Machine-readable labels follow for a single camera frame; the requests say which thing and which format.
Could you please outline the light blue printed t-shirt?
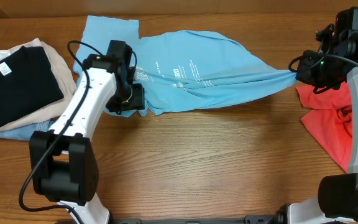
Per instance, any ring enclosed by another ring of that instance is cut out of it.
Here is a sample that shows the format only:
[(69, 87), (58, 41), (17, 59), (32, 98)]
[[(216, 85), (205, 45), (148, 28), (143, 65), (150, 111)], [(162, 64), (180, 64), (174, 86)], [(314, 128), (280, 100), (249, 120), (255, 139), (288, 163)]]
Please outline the light blue printed t-shirt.
[(180, 30), (139, 37), (139, 21), (88, 16), (76, 56), (105, 54), (121, 40), (137, 55), (135, 82), (145, 90), (145, 108), (155, 115), (247, 103), (295, 84), (295, 74), (277, 70), (235, 40), (210, 31)]

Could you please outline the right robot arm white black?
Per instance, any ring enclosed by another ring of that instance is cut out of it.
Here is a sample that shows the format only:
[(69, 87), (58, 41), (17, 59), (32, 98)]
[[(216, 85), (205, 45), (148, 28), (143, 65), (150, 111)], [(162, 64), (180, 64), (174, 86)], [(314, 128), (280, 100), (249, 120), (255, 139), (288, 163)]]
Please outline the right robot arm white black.
[(352, 100), (352, 152), (346, 174), (324, 177), (317, 196), (280, 208), (269, 223), (358, 222), (358, 7), (341, 11), (334, 24), (316, 33), (317, 52), (294, 58), (296, 79), (314, 93), (338, 90), (346, 82)]

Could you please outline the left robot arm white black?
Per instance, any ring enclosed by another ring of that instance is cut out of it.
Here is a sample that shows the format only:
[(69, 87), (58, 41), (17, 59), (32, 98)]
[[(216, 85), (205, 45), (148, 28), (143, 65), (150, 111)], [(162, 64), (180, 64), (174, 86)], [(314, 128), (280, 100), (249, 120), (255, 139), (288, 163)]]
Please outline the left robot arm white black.
[(46, 132), (36, 131), (29, 141), (31, 172), (19, 193), (23, 210), (29, 184), (51, 206), (65, 209), (74, 223), (113, 223), (112, 213), (101, 203), (96, 190), (99, 169), (91, 139), (104, 110), (121, 114), (145, 108), (145, 90), (136, 84), (137, 56), (123, 41), (111, 40), (106, 54), (96, 51), (79, 62), (82, 75), (68, 107)]

